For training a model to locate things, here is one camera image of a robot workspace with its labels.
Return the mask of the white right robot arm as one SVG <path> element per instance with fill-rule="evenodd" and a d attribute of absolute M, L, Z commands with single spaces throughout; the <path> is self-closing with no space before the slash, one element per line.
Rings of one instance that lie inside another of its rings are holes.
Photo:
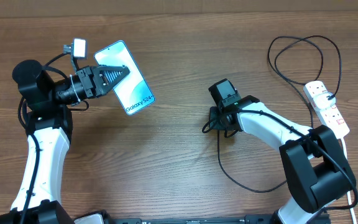
<path fill-rule="evenodd" d="M 245 223 L 330 223 L 329 210 L 350 210 L 358 204 L 356 177 L 334 132 L 327 126 L 296 124 L 269 110 L 254 96 L 241 97 L 223 79 L 209 87 L 215 106 L 202 132 L 251 134 L 280 153 L 289 201 L 273 214 L 246 215 Z M 334 207 L 334 201 L 354 194 L 351 204 Z"/>

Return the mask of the Samsung Galaxy smartphone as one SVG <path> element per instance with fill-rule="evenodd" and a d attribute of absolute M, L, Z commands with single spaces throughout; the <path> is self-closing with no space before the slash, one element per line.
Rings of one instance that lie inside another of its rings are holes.
<path fill-rule="evenodd" d="M 139 70 L 132 54 L 123 40 L 119 40 L 94 54 L 98 65 L 122 67 L 129 69 L 114 88 L 124 111 L 133 115 L 155 102 L 154 94 Z"/>

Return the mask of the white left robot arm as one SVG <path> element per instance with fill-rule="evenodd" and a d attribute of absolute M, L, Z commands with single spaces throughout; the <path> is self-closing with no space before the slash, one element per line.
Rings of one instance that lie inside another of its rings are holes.
<path fill-rule="evenodd" d="M 55 82 L 48 72 L 59 70 L 25 60 L 12 77 L 22 98 L 18 118 L 25 129 L 28 157 L 20 190 L 4 223 L 73 223 L 62 207 L 63 164 L 73 133 L 75 104 L 106 95 L 125 77 L 127 66 L 86 66 Z"/>

